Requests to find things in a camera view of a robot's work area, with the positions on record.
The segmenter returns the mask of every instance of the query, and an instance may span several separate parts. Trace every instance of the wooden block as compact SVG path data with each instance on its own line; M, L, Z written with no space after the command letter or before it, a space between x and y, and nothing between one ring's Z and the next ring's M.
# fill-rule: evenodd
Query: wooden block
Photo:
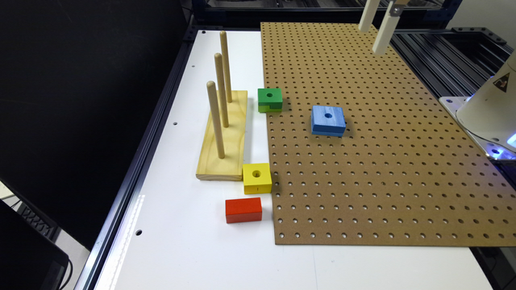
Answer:
M225 157L223 159L218 157L210 114L195 175L199 180L242 180L243 141L246 113L248 111L248 91L232 91L231 95L233 102L227 104L229 127L222 128Z
M334 106L312 106L312 134L342 137L346 121L342 108Z
M268 164L243 165L243 193L271 193L273 179Z
M226 200L226 223L261 221L261 199Z
M281 112L282 109L271 109L270 106L258 106L258 112L267 113L267 112Z
M271 109L283 107L281 89L258 89L258 106L270 106Z

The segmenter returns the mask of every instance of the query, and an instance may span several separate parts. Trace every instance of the white tabletop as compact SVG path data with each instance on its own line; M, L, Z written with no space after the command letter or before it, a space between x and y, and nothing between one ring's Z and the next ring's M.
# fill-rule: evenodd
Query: white tabletop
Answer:
M233 90L249 96L244 163L266 163L266 119L257 110L260 33L230 31L227 38ZM468 248L276 246L270 194L245 196L242 182L197 180L216 52L218 32L199 32L97 289L491 289ZM263 221L227 224L225 200L246 197L261 197Z

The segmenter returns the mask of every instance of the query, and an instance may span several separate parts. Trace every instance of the rectangular block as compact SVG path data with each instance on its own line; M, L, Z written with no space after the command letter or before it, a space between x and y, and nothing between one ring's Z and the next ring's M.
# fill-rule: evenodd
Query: rectangular block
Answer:
M342 108L312 106L311 126L312 134L314 135L327 135L331 133L329 136L342 136L346 130L346 121L344 120Z
M226 200L226 223L261 221L261 199Z
M260 112L260 113L281 112L281 109L272 109L270 106L258 106L258 112Z
M270 106L271 109L283 107L281 89L258 89L258 106Z
M334 137L342 137L342 133L333 133L333 132L317 132L312 131L312 135L324 135L324 136L334 136Z
M271 193L273 179L268 164L244 164L243 193Z

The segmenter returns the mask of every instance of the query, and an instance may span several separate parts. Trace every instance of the black surface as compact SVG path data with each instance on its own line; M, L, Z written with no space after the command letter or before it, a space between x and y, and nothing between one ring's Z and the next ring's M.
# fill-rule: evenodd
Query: black surface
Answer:
M0 288L54 290L68 256L0 201Z
M178 1L0 3L0 180L89 249L185 29Z

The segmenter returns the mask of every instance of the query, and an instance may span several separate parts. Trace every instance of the wooden peg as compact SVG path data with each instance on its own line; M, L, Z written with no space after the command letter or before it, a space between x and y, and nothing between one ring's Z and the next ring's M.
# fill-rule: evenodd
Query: wooden peg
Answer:
M220 114L222 114L224 128L229 127L227 118L226 90L224 89L223 56L215 53L215 69L217 70L217 85L220 93Z
M231 96L231 74L229 73L229 52L227 51L227 35L225 31L220 31L220 45L223 50L224 81L226 82L227 102L233 102Z
M206 87L208 88L208 98L210 99L211 118L213 122L215 142L217 143L218 157L223 159L226 155L224 154L223 131L220 127L220 115L218 114L217 89L215 88L215 83L213 81L208 81L206 83Z

